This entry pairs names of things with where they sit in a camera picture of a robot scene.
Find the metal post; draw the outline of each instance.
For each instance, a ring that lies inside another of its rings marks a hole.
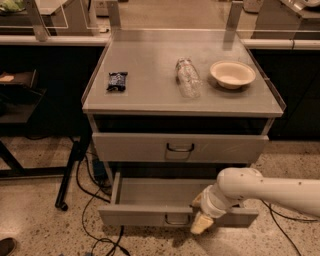
[[[243,7],[243,1],[232,1],[229,17],[227,21],[227,30],[236,30]]]
[[[111,30],[121,28],[118,0],[107,0]]]
[[[24,0],[24,5],[28,12],[36,39],[40,42],[47,41],[49,37],[49,31],[43,23],[36,1]]]

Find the drawer front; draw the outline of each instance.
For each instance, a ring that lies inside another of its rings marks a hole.
[[[191,207],[106,205],[99,213],[104,225],[115,226],[188,227],[193,220]]]
[[[94,133],[101,161],[253,163],[267,136]]]
[[[142,205],[105,205],[99,207],[99,213],[106,226],[190,227],[195,216],[191,207]],[[215,225],[248,228],[258,214],[255,209],[231,208],[230,212],[215,220]]]

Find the cabinet top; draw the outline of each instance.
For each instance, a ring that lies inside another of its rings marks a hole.
[[[182,97],[176,63],[190,58],[201,96]],[[250,55],[233,32],[213,30],[118,30],[93,80],[83,111],[88,114],[280,117],[283,113]],[[220,87],[210,66],[221,60],[246,63],[256,79],[237,90]],[[109,73],[128,72],[124,92],[108,92]]]

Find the open drawer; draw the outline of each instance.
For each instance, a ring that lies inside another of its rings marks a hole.
[[[192,200],[212,179],[122,178],[116,173],[111,204],[99,207],[105,225],[191,226],[196,211]],[[216,221],[217,225],[248,227],[258,216],[243,207]]]
[[[253,163],[267,136],[162,133],[94,133],[101,161]]]

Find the shoe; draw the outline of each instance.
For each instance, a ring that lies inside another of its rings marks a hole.
[[[14,238],[0,240],[0,256],[9,256],[17,247],[17,241]]]

